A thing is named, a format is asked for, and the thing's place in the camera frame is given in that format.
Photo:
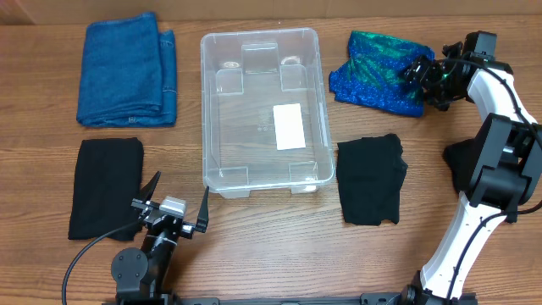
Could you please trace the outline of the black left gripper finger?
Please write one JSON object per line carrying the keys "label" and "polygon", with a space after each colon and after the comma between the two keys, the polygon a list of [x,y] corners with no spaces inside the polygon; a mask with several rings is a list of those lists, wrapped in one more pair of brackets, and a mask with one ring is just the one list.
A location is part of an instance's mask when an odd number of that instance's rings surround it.
{"label": "black left gripper finger", "polygon": [[195,231],[200,233],[205,233],[207,231],[209,216],[208,216],[208,196],[209,196],[209,187],[207,186],[202,198],[202,203],[200,210],[196,219]]}
{"label": "black left gripper finger", "polygon": [[147,202],[152,200],[153,193],[155,192],[156,186],[160,179],[161,172],[157,171],[156,174],[151,178],[151,180],[141,188],[138,195],[138,199],[142,202]]}

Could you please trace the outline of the shiny blue green cloth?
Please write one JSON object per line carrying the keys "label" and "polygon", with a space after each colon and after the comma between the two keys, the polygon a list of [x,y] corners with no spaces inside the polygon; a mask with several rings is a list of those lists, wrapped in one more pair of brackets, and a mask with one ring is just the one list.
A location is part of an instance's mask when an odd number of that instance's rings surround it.
{"label": "shiny blue green cloth", "polygon": [[336,101],[408,117],[423,116],[423,89],[406,81],[404,73],[421,55],[433,59],[432,48],[354,30],[347,50],[348,60],[329,74],[329,90]]}

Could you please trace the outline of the clear plastic storage bin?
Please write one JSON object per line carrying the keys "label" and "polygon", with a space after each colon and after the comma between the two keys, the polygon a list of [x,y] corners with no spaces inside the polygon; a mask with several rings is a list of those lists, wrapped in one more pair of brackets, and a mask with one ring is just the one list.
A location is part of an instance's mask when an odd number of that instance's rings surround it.
{"label": "clear plastic storage bin", "polygon": [[[224,198],[314,192],[335,176],[318,34],[210,33],[201,40],[202,180]],[[300,103],[305,148],[279,151],[275,105]]]}

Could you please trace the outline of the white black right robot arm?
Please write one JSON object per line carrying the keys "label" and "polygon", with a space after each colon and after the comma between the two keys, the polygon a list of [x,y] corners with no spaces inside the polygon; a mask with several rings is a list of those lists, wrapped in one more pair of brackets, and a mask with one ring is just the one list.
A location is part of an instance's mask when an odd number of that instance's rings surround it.
{"label": "white black right robot arm", "polygon": [[497,36],[467,34],[443,48],[444,58],[417,57],[405,71],[427,104],[446,110],[459,99],[474,103],[483,121],[457,176],[458,204],[432,258],[393,304],[474,304],[463,294],[484,244],[503,222],[514,223],[541,176],[541,126],[524,110],[509,64],[495,58]]}

